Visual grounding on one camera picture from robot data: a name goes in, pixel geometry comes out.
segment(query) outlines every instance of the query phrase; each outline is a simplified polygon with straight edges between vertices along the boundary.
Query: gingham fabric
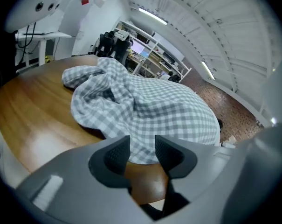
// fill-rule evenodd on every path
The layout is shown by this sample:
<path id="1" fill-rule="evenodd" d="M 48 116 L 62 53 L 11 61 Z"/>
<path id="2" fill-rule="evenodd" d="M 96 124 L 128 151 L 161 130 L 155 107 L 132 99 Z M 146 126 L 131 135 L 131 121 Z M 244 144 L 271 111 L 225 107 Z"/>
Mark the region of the gingham fabric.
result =
<path id="1" fill-rule="evenodd" d="M 97 66 L 65 70 L 62 81 L 75 89 L 71 113 L 80 125 L 99 129 L 106 138 L 131 137 L 130 162 L 158 162 L 156 134 L 205 145 L 220 141 L 214 113 L 182 84 L 130 75 L 121 63 L 105 57 Z"/>

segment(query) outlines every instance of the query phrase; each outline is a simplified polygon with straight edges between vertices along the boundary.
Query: white corrugated ceiling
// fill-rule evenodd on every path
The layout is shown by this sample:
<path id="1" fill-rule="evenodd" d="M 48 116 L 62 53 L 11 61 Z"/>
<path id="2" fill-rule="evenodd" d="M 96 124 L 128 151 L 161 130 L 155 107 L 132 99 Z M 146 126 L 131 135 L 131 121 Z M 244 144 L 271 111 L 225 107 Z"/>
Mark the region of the white corrugated ceiling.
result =
<path id="1" fill-rule="evenodd" d="M 217 82 L 261 107 L 259 88 L 282 59 L 282 30 L 261 0 L 129 3 L 168 21 L 205 60 Z"/>

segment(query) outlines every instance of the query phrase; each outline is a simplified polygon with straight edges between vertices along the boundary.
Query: brick wall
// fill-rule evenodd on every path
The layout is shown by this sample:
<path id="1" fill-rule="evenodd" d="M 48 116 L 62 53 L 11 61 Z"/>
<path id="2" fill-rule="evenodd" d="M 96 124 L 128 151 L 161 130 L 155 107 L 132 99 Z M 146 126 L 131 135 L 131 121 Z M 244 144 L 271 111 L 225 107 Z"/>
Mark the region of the brick wall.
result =
<path id="1" fill-rule="evenodd" d="M 220 140 L 225 141 L 231 135 L 237 141 L 253 137 L 261 128 L 256 125 L 255 117 L 237 100 L 204 81 L 199 73 L 192 68 L 181 81 L 196 92 L 212 109 L 218 119 L 223 121 Z"/>

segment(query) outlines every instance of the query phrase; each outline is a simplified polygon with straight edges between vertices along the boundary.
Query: fluorescent light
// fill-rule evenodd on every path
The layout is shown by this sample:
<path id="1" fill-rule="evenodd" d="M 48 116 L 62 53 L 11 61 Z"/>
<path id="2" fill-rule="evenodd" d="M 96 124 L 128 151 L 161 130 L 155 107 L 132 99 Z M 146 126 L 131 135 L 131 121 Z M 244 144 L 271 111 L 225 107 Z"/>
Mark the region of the fluorescent light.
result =
<path id="1" fill-rule="evenodd" d="M 276 124 L 276 119 L 275 119 L 275 118 L 272 118 L 270 121 L 271 121 L 271 123 L 273 123 L 274 125 Z"/>
<path id="2" fill-rule="evenodd" d="M 214 79 L 214 76 L 212 75 L 211 71 L 210 71 L 209 68 L 207 67 L 206 63 L 205 63 L 204 61 L 201 61 L 201 62 L 202 62 L 202 64 L 204 65 L 205 69 L 207 70 L 207 72 L 208 72 L 210 78 L 211 78 L 212 80 L 215 80 L 215 79 Z"/>
<path id="3" fill-rule="evenodd" d="M 164 25 L 168 24 L 166 21 L 162 20 L 161 18 L 157 17 L 156 15 L 154 15 L 154 14 L 152 14 L 152 13 L 150 13 L 150 12 L 148 12 L 148 11 L 142 9 L 142 8 L 139 8 L 139 11 L 147 14 L 150 17 L 153 17 L 154 19 L 158 20 L 159 22 L 163 23 Z"/>

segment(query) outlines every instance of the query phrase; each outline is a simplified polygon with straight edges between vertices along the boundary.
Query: desk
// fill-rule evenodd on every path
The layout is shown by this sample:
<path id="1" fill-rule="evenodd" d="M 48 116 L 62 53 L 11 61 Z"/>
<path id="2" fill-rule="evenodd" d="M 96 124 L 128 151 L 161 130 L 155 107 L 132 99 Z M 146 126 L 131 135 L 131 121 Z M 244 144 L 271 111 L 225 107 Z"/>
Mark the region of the desk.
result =
<path id="1" fill-rule="evenodd" d="M 31 40 L 32 35 L 27 35 L 27 42 Z M 39 55 L 38 55 L 38 65 L 45 64 L 45 55 L 46 55 L 46 44 L 47 40 L 55 39 L 55 38 L 71 38 L 72 36 L 67 35 L 62 32 L 51 32 L 44 35 L 33 35 L 33 41 L 40 41 L 39 44 Z M 25 35 L 19 35 L 19 41 L 24 41 L 26 39 Z"/>
<path id="2" fill-rule="evenodd" d="M 96 56 L 76 56 L 28 70 L 0 88 L 0 131 L 17 160 L 34 172 L 71 148 L 97 143 L 101 132 L 79 126 L 70 113 L 72 91 L 61 77 L 65 69 L 96 65 Z M 164 199 L 167 176 L 159 164 L 127 163 L 138 204 Z"/>

